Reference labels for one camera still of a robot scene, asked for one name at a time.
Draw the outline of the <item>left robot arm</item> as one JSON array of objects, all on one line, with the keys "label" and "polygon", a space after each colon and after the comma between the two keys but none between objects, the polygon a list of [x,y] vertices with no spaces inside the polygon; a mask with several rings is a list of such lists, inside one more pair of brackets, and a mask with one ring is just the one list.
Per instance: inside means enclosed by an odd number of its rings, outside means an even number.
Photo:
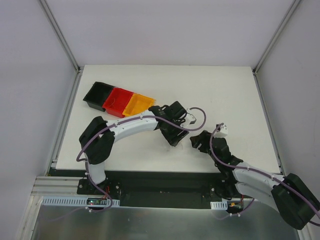
[{"label": "left robot arm", "polygon": [[180,128],[195,122],[196,118],[178,101],[171,105],[153,105],[139,114],[119,120],[106,121],[101,116],[95,117],[79,137],[91,178],[89,190],[96,195],[105,191],[104,162],[117,141],[141,132],[160,130],[169,145],[175,147],[189,133]]}]

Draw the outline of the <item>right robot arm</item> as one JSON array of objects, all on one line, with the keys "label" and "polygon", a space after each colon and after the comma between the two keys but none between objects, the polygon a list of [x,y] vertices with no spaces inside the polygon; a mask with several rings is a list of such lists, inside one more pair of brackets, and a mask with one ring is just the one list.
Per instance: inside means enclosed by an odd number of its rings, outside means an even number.
[{"label": "right robot arm", "polygon": [[225,138],[206,130],[190,137],[191,146],[211,157],[222,174],[227,196],[252,197],[271,207],[296,230],[320,215],[320,202],[296,174],[281,175],[257,169],[232,155]]}]

